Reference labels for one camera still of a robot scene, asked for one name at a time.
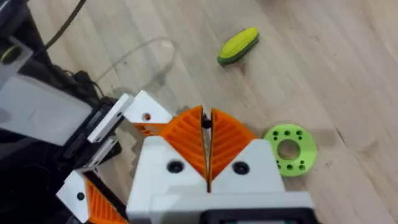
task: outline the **screw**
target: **screw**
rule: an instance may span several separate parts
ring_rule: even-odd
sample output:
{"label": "screw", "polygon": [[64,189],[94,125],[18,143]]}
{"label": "screw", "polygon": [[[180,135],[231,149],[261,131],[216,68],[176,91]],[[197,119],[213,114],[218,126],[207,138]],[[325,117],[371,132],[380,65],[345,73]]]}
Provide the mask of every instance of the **screw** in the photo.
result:
{"label": "screw", "polygon": [[246,175],[250,171],[249,165],[245,162],[235,162],[232,165],[232,169],[234,170],[235,173],[239,175]]}

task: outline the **green gear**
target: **green gear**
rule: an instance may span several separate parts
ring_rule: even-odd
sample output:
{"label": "green gear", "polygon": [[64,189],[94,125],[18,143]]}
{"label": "green gear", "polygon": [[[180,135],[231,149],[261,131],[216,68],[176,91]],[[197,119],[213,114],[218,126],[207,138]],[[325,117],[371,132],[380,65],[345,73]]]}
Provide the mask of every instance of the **green gear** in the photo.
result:
{"label": "green gear", "polygon": [[[272,127],[264,136],[271,144],[277,161],[279,172],[285,177],[296,177],[307,173],[317,158],[317,145],[312,135],[303,127],[294,124],[281,124]],[[278,145],[290,139],[299,146],[299,154],[295,159],[283,159],[278,154]]]}

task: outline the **hole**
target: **hole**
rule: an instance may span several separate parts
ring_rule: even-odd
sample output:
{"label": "hole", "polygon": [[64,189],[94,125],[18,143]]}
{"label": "hole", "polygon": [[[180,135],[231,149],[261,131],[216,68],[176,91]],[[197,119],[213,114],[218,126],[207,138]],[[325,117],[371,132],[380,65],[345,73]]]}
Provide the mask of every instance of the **hole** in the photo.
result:
{"label": "hole", "polygon": [[144,121],[150,121],[150,114],[149,114],[149,113],[144,113],[144,114],[142,115],[142,119],[143,119]]}
{"label": "hole", "polygon": [[300,146],[291,139],[285,139],[278,144],[277,152],[282,159],[293,160],[300,155]]}
{"label": "hole", "polygon": [[167,170],[172,174],[178,174],[184,170],[184,164],[181,161],[170,161],[167,164]]}
{"label": "hole", "polygon": [[82,192],[77,193],[78,200],[83,200],[84,198],[85,198],[85,195]]}
{"label": "hole", "polygon": [[232,169],[234,170],[234,172],[236,174],[239,174],[239,175],[246,175],[246,174],[248,174],[248,172],[250,170],[249,165],[247,163],[241,162],[241,161],[235,162],[232,165]]}

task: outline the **wooden floor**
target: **wooden floor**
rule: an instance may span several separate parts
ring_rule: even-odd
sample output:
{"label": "wooden floor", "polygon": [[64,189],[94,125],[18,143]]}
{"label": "wooden floor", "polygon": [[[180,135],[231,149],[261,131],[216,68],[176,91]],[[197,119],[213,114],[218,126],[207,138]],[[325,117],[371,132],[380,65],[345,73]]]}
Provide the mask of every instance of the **wooden floor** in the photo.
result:
{"label": "wooden floor", "polygon": [[[76,2],[30,1],[44,40]],[[398,223],[397,12],[394,0],[95,0],[49,52],[109,96],[145,88],[175,111],[215,107],[259,137],[302,125],[319,157],[288,190],[309,191],[323,223]],[[220,67],[223,43],[251,26],[258,45]],[[101,170],[126,201],[141,137],[118,134],[123,154]]]}

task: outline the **black screw hole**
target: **black screw hole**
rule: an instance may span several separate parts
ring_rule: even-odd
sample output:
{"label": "black screw hole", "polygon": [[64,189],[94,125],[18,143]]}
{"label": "black screw hole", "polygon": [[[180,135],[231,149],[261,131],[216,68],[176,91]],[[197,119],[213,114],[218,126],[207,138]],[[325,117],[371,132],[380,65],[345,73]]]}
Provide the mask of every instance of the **black screw hole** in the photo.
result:
{"label": "black screw hole", "polygon": [[178,174],[184,170],[184,164],[181,161],[171,161],[167,164],[167,170],[172,174]]}
{"label": "black screw hole", "polygon": [[82,192],[77,193],[78,200],[83,200],[84,198],[85,198],[85,195]]}
{"label": "black screw hole", "polygon": [[236,174],[239,174],[239,175],[246,175],[246,174],[248,174],[248,172],[250,170],[249,165],[247,163],[240,162],[240,161],[239,162],[235,162],[232,165],[232,169],[234,170],[234,172]]}
{"label": "black screw hole", "polygon": [[142,119],[143,119],[144,121],[150,121],[150,114],[149,114],[149,113],[144,113],[144,114],[142,115]]}

